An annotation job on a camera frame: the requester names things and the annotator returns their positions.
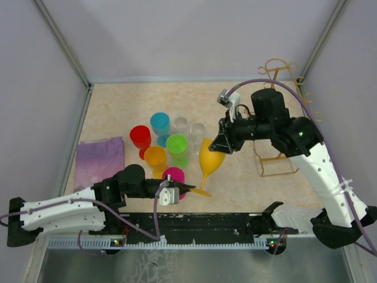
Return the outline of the pink plastic wine glass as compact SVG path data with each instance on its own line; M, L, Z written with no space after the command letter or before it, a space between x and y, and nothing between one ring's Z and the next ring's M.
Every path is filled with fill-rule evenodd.
M179 183L185 182L185 175L182 169L179 167L169 167L166 169L163 173L163 178L166 179L167 175L170 175L170 179L173 181L177 181ZM167 187L165 187L160 194L160 205L167 205L168 204L168 198L165 197L165 192L167 190Z

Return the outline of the orange wine glass back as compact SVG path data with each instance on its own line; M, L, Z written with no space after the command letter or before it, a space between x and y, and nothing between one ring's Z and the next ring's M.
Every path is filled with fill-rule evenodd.
M204 190L206 180L222 165L226 157L225 153L213 152L209 150L209 147L212 144L212 142L213 141L208 138L204 138L202 141L199 152L199 163L203 174L203 179L199 188L190 189L190 192L196 193L207 198L210 198L211 194Z

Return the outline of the orange wine glass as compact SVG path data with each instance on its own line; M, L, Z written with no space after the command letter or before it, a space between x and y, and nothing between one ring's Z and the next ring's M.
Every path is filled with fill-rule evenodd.
M206 180L222 165L226 157L225 153L213 152L209 150L209 147L212 144L212 142L213 141L208 138L204 138L202 141L199 152L199 163L203 174L203 179L199 188L190 189L190 192L196 193L207 198L210 198L211 194L204 190Z
M161 179L168 168L166 151L161 146L151 146L144 153L144 160L153 171L155 179Z

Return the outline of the clear wine glass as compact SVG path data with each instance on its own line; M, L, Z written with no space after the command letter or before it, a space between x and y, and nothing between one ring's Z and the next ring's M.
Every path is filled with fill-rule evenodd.
M206 135L206 127L202 123L192 123L190 126L190 145L194 154L199 154L202 141Z
M188 124L185 117L176 117L173 121L174 133L187 136Z

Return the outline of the orange wine glass front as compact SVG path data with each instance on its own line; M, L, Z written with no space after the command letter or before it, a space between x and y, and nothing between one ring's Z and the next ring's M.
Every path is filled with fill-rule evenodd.
M144 160L153 171L155 179L161 179L168 168L166 151L161 146L151 146L144 153Z

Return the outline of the green plastic wine glass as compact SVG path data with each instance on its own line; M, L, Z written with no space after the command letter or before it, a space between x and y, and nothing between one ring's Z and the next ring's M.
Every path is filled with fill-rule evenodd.
M182 134L173 134L166 141L167 150L174 167L184 169L189 163L188 140Z

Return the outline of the blue plastic wine glass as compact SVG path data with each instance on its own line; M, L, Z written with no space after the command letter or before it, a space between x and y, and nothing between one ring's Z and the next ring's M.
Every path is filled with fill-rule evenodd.
M164 112L158 112L151 116L150 124L153 132L157 135L157 144L166 147L167 139L170 137L170 118Z

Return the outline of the red plastic wine glass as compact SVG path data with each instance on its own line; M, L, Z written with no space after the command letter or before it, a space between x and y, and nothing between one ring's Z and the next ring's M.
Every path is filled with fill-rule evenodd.
M144 160L145 151L151 146L151 133L147 126L137 125L130 131L130 139L139 149L139 157Z

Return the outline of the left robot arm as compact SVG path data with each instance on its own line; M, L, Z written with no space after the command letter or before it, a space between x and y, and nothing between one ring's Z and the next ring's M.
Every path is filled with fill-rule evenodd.
M104 179L70 195L27 202L21 197L9 201L9 212L1 216L7 223L6 245L16 248L33 243L40 236L89 231L111 234L119 232L123 223L152 240L160 239L157 212L153 212L155 234L136 227L122 218L120 208L128 198L152 199L154 207L175 205L179 197L194 189L173 179L148 179L139 164L131 164Z

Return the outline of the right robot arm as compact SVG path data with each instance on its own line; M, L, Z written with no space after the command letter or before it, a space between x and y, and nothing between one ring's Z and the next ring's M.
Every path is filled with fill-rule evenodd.
M219 133L209 146L212 152L238 152L247 140L270 140L306 177L322 200L322 209L296 208L275 202L252 220L253 232L277 233L281 229L313 232L329 248L353 244L360 228L376 221L376 207L366 206L353 192L349 181L339 179L323 136L313 121L291 117L283 94L265 88L254 92L254 114L242 117L237 107L240 96L223 90L218 103L227 107L219 121Z

